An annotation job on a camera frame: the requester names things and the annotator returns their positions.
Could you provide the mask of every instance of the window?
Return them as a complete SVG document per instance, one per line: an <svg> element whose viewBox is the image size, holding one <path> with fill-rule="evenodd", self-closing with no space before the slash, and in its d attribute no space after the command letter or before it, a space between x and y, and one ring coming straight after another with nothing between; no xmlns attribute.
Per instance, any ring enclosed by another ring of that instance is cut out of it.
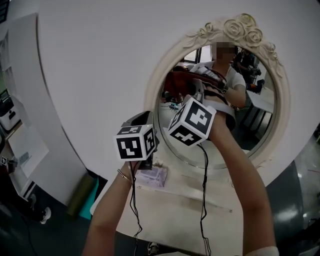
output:
<svg viewBox="0 0 320 256"><path fill-rule="evenodd" d="M211 60L210 45L207 45L190 52L181 60L181 62L197 64L199 62L210 62Z"/></svg>

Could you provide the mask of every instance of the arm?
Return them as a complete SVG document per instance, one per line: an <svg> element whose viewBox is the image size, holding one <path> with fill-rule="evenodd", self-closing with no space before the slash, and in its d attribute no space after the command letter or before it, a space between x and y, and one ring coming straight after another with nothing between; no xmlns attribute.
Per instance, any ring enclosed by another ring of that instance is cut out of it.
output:
<svg viewBox="0 0 320 256"><path fill-rule="evenodd" d="M244 71L249 71L249 69L242 66L239 61L236 64L238 65L239 69L244 70Z"/></svg>
<svg viewBox="0 0 320 256"><path fill-rule="evenodd" d="M121 172L131 179L128 163L123 165ZM114 255L116 228L124 211L131 187L132 184L128 180L119 174L116 176L94 211L82 256Z"/></svg>
<svg viewBox="0 0 320 256"><path fill-rule="evenodd" d="M230 104L243 108L246 105L246 87L242 84L237 84L234 89L229 88L224 97Z"/></svg>
<svg viewBox="0 0 320 256"><path fill-rule="evenodd" d="M225 161L242 206L243 255L246 255L276 246L273 217L265 185L227 128L225 118L225 114L216 113L209 138Z"/></svg>

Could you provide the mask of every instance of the white mirror frame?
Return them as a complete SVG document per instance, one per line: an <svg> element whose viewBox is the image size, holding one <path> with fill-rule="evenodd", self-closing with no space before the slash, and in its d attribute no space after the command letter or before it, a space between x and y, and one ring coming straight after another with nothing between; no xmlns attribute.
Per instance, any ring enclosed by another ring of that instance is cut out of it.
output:
<svg viewBox="0 0 320 256"><path fill-rule="evenodd" d="M182 37L160 60L152 73L144 96L144 110L157 110L159 92L167 73L187 54L211 45L228 41L255 54L264 64L274 83L274 111L270 126L260 142L248 153L254 166L264 166L272 160L272 152L285 132L290 115L290 87L286 71L278 59L275 45L265 39L255 19L246 13L234 18L219 18L204 28ZM226 165L215 169L226 168Z"/></svg>

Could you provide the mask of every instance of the wire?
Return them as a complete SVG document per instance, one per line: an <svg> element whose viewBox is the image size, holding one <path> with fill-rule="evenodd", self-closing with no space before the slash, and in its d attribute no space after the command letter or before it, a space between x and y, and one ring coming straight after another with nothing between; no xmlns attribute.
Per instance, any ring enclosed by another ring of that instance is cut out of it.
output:
<svg viewBox="0 0 320 256"><path fill-rule="evenodd" d="M205 249L205 255L211 255L211 249L209 245L209 239L205 237L204 235L204 228L202 221L205 219L207 216L207 209L206 209L206 189L207 189L207 175L208 175L208 155L205 149L202 147L202 145L197 145L199 148L202 149L204 153L204 177L203 177L203 183L202 183L202 188L203 188L203 196L202 196L202 209L201 209L201 219L200 219L200 228L201 228L201 235L203 238L204 242L204 249Z"/></svg>
<svg viewBox="0 0 320 256"><path fill-rule="evenodd" d="M132 179L132 194L131 194L131 199L130 199L130 208L133 211L134 215L136 216L136 220L138 222L138 226L139 226L139 230L138 232L133 236L133 238L135 239L135 248L134 248L134 256L137 255L137 248L138 248L138 235L139 233L143 230L141 225L140 225L140 220L139 220L139 213L136 207L136 177L135 177L135 169L136 166L138 164L138 162L136 162L136 164L134 165L134 167L132 168L132 163L130 163L130 168L131 168L131 179Z"/></svg>
<svg viewBox="0 0 320 256"><path fill-rule="evenodd" d="M36 250L34 248L34 245L32 244L32 241L31 241L31 235L30 235L30 227L29 227L29 224L30 224L30 219L26 219L24 217L21 216L21 219L23 220L24 224L26 225L26 229L28 231L28 240L29 240L29 244L32 248L32 251L34 253L35 256L38 256L38 254L36 253Z"/></svg>

